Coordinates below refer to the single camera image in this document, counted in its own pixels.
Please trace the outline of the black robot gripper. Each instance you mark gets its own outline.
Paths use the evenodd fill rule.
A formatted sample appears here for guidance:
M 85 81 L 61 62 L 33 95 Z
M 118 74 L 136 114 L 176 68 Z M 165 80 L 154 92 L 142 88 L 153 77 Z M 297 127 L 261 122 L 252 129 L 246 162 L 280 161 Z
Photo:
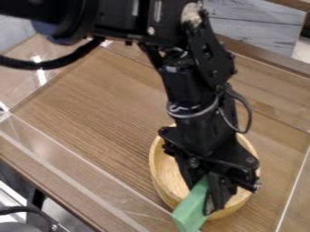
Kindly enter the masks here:
M 260 160 L 240 142 L 242 131 L 236 107 L 196 110 L 169 107 L 176 126 L 160 129 L 164 149 L 177 161 L 188 188 L 208 177 L 209 190 L 204 215 L 226 208 L 244 187 L 256 192 L 260 185 Z

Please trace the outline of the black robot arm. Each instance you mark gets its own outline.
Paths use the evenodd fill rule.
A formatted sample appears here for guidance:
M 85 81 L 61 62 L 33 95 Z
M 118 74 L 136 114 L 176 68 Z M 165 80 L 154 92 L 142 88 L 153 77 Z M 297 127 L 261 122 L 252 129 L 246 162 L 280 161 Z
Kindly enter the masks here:
M 240 189 L 260 188 L 260 161 L 241 145 L 249 132 L 230 79 L 236 55 L 218 39 L 204 0 L 0 0 L 0 15 L 27 19 L 53 43 L 78 49 L 45 62 L 0 55 L 0 65 L 53 70 L 73 64 L 109 39 L 136 44 L 162 77 L 174 126 L 160 135 L 188 186 L 209 184 L 205 215 L 226 207 Z

